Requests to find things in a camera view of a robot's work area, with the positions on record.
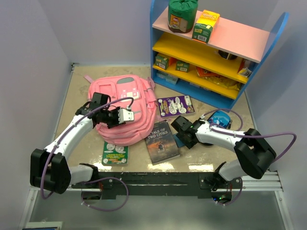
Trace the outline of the blue leather wallet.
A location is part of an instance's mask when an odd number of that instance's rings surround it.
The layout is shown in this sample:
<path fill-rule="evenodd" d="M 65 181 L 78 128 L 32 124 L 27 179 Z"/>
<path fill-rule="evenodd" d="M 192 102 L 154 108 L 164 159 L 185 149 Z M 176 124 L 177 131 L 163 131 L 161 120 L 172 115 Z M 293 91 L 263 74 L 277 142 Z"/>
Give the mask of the blue leather wallet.
<path fill-rule="evenodd" d="M 177 145 L 178 148 L 181 148 L 181 147 L 185 146 L 185 144 L 177 137 L 176 134 L 174 134 L 173 137 L 174 137 L 174 140 L 175 140 L 176 145 Z"/>

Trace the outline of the Tale of Two Cities book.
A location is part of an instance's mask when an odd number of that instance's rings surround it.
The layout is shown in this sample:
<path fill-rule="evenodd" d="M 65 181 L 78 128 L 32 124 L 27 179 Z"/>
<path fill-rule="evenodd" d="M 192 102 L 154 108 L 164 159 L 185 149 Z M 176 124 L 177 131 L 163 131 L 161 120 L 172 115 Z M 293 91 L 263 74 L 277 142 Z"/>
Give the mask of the Tale of Two Cities book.
<path fill-rule="evenodd" d="M 167 121 L 155 123 L 151 133 L 145 138 L 145 143 L 152 165 L 180 156 L 178 146 Z"/>

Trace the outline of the pink student backpack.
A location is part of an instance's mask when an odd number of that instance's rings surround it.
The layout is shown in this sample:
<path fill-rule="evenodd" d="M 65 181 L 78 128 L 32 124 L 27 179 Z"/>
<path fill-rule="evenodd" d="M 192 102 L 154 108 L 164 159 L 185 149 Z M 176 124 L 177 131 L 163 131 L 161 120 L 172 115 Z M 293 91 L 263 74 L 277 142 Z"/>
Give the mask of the pink student backpack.
<path fill-rule="evenodd" d="M 103 77 L 96 80 L 89 76 L 84 77 L 90 82 L 88 100 L 95 92 L 106 94 L 111 101 L 123 99 L 109 107 L 109 110 L 120 107 L 131 109 L 134 120 L 127 121 L 116 127 L 108 128 L 107 124 L 95 126 L 104 141 L 117 146 L 130 146 L 150 135 L 156 121 L 164 121 L 158 115 L 158 102 L 154 93 L 155 83 L 148 77 L 143 79 L 137 75 L 121 75 Z"/>

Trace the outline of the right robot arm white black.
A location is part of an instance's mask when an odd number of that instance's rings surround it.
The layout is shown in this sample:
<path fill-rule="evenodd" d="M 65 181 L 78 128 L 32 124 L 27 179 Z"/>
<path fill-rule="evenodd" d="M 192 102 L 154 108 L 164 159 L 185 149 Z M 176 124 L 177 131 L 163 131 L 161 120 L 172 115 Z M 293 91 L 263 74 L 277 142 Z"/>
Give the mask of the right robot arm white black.
<path fill-rule="evenodd" d="M 276 152 L 260 133 L 250 128 L 248 131 L 226 130 L 203 119 L 190 122 L 178 116 L 171 126 L 177 138 L 191 149 L 197 143 L 212 144 L 234 152 L 236 160 L 222 163 L 205 182 L 213 189 L 225 188 L 233 179 L 250 176 L 261 179 L 276 158 Z"/>

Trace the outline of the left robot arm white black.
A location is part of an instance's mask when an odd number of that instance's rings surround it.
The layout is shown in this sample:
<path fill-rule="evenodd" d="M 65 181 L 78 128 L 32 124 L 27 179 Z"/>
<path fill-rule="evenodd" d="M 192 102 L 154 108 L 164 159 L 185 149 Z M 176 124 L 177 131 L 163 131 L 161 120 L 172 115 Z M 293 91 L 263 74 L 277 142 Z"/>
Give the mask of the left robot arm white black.
<path fill-rule="evenodd" d="M 84 183 L 89 188 L 99 184 L 98 168 L 81 163 L 70 167 L 68 159 L 79 142 L 99 123 L 116 127 L 126 123 L 125 114 L 131 114 L 132 97 L 111 100 L 102 93 L 83 104 L 75 113 L 70 124 L 49 145 L 35 149 L 30 157 L 30 185 L 40 189 L 43 199 L 49 196 L 44 191 L 63 194 L 69 186 Z"/>

